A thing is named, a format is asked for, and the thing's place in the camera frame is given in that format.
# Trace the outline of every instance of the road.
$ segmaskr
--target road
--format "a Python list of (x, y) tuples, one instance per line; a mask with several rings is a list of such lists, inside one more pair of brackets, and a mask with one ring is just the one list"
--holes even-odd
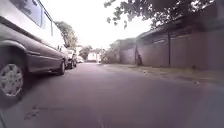
[(223, 128), (224, 87), (97, 64), (36, 76), (7, 128)]

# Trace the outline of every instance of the sky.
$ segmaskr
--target sky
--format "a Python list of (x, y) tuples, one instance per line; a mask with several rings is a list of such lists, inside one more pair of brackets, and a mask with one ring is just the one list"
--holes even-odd
[(81, 45), (93, 48), (108, 48), (117, 39), (136, 37), (150, 29), (150, 21), (135, 18), (124, 29), (123, 22), (118, 26), (108, 24), (107, 17), (113, 16), (114, 7), (104, 8), (108, 0), (41, 0), (54, 21), (70, 24)]

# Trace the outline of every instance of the tire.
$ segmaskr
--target tire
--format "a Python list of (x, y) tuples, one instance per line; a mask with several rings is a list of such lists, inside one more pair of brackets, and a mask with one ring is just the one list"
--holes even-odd
[(62, 61), (60, 68), (57, 70), (59, 76), (63, 76), (65, 74), (65, 62)]
[(74, 67), (75, 67), (75, 68), (77, 67), (77, 62), (76, 62), (76, 61), (74, 62)]
[(8, 108), (24, 94), (26, 67), (23, 57), (3, 55), (0, 60), (0, 106)]
[(71, 63), (68, 63), (68, 68), (73, 69), (74, 68), (74, 61), (71, 61)]

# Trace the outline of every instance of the parked car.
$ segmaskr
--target parked car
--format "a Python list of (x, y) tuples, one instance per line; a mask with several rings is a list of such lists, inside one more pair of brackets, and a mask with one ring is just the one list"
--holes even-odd
[(84, 60), (81, 56), (77, 57), (77, 63), (84, 63)]
[(75, 52), (73, 50), (68, 50), (68, 68), (73, 69), (77, 67)]
[(63, 38), (39, 0), (0, 0), (0, 101), (23, 94), (28, 73), (65, 73)]
[(69, 50), (67, 48), (65, 48), (64, 45), (62, 45), (61, 48), (60, 48), (60, 51), (63, 55), (64, 60), (65, 60), (65, 67), (67, 68), (69, 66), (69, 54), (68, 54)]

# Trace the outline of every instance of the tree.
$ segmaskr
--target tree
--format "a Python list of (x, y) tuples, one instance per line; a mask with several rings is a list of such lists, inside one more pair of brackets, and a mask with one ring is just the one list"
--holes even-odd
[(86, 60), (91, 50), (92, 50), (91, 46), (85, 46), (79, 51), (79, 56), (81, 56), (84, 60)]
[[(111, 6), (116, 0), (104, 3), (104, 7)], [(128, 0), (121, 1), (115, 8), (114, 17), (107, 18), (107, 22), (117, 22), (122, 15), (126, 15), (128, 21), (135, 17), (142, 17), (142, 20), (151, 19), (152, 28), (173, 21), (179, 17), (195, 12), (210, 5), (214, 0)]]
[(96, 49), (93, 49), (92, 52), (96, 53), (96, 54), (100, 54), (102, 51), (101, 48), (96, 48)]
[(65, 47), (75, 48), (78, 38), (75, 36), (75, 32), (72, 27), (64, 21), (56, 22), (56, 25), (62, 32), (65, 40)]

